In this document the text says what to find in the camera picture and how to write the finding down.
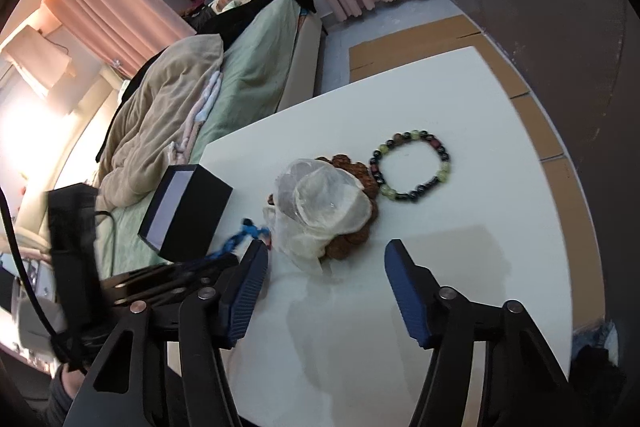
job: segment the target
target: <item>translucent plastic bag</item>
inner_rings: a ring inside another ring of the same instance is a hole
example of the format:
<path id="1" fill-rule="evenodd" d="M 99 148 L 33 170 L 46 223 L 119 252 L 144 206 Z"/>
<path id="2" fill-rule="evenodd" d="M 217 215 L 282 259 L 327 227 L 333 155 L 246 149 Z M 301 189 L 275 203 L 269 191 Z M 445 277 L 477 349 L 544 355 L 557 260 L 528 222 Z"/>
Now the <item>translucent plastic bag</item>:
<path id="1" fill-rule="evenodd" d="M 273 206 L 265 208 L 273 248 L 304 269 L 319 268 L 324 247 L 357 232 L 371 217 L 358 179 L 320 160 L 300 159 L 277 177 Z"/>

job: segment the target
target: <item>desk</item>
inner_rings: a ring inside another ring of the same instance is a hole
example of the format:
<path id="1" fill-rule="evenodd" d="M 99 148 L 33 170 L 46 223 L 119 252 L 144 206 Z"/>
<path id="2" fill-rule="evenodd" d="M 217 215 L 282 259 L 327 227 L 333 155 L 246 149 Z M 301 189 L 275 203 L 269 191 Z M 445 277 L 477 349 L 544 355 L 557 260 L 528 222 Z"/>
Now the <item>desk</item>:
<path id="1" fill-rule="evenodd" d="M 271 253 L 246 337 L 226 361 L 238 412 L 261 427 L 408 425 L 430 352 L 407 334 L 386 279 L 393 238 L 470 300 L 523 302 L 568 373 L 572 305 L 554 201 L 526 130 L 474 48 L 377 74 L 211 143 L 201 165 L 234 188 L 215 247 L 243 217 L 260 223 L 290 161 L 345 153 L 367 162 L 382 140 L 414 128 L 447 147 L 447 184 L 415 204 L 380 196 L 369 241 L 321 277 Z M 409 190 L 437 165 L 415 143 L 385 157 L 384 172 Z M 474 353 L 466 425 L 478 416 L 484 346 Z"/>

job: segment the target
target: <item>beaded bracelet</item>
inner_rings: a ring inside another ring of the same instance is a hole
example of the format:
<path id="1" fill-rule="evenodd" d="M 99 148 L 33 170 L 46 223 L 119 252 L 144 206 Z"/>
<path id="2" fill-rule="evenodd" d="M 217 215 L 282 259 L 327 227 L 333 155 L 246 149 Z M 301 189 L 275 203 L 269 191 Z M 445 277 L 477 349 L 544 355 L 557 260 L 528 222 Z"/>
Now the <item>beaded bracelet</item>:
<path id="1" fill-rule="evenodd" d="M 409 193 L 396 192 L 386 184 L 385 178 L 380 171 L 378 162 L 383 155 L 388 154 L 389 151 L 391 151 L 395 147 L 401 146 L 402 144 L 411 142 L 413 140 L 423 140 L 429 143 L 431 147 L 433 147 L 435 152 L 438 153 L 438 156 L 440 156 L 440 170 L 438 170 L 436 175 L 428 182 L 417 185 L 417 187 L 415 187 L 415 190 L 411 190 Z M 451 163 L 449 153 L 447 153 L 447 150 L 443 147 L 440 140 L 433 136 L 433 134 L 429 134 L 427 131 L 418 131 L 417 129 L 403 134 L 394 134 L 393 139 L 387 140 L 386 143 L 383 143 L 382 145 L 380 145 L 380 147 L 373 151 L 373 158 L 369 160 L 369 171 L 380 186 L 380 192 L 383 196 L 386 196 L 392 201 L 417 201 L 418 198 L 424 196 L 433 187 L 447 181 L 447 179 L 449 178 L 450 169 Z"/>

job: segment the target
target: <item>metal bolt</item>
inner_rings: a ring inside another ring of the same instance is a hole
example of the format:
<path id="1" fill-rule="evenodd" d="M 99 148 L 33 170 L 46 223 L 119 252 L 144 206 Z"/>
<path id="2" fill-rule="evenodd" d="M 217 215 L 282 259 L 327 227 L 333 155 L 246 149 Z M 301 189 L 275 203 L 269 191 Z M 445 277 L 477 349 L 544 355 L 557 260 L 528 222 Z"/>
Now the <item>metal bolt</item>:
<path id="1" fill-rule="evenodd" d="M 458 296 L 458 292 L 456 292 L 452 287 L 450 286 L 443 286 L 442 288 L 440 288 L 440 290 L 438 291 L 438 295 L 440 297 L 442 297 L 443 299 L 447 299 L 447 301 L 450 301 L 451 299 L 455 299 Z"/>
<path id="2" fill-rule="evenodd" d="M 131 313 L 142 313 L 146 310 L 146 302 L 145 301 L 135 301 L 129 307 Z"/>
<path id="3" fill-rule="evenodd" d="M 524 311 L 524 306 L 520 304 L 518 301 L 508 301 L 507 309 L 511 313 L 522 313 Z"/>
<path id="4" fill-rule="evenodd" d="M 198 290 L 198 297 L 203 301 L 212 299 L 216 294 L 216 291 L 211 286 L 204 286 Z"/>

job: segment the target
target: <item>cardboard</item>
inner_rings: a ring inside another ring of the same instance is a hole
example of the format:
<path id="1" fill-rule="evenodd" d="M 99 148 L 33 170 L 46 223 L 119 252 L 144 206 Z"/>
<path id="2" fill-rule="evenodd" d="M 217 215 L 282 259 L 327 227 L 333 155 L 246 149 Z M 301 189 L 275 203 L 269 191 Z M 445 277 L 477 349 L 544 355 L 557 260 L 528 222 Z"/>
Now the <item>cardboard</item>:
<path id="1" fill-rule="evenodd" d="M 571 276 L 574 330 L 604 317 L 605 297 L 598 244 L 587 205 L 567 158 L 543 162 L 564 234 Z"/>
<path id="2" fill-rule="evenodd" d="M 350 82 L 468 46 L 478 50 L 508 97 L 529 92 L 517 71 L 463 15 L 414 26 L 350 48 Z"/>
<path id="3" fill-rule="evenodd" d="M 538 104 L 530 94 L 511 100 L 526 127 L 538 158 L 545 160 L 563 153 L 562 146 Z"/>

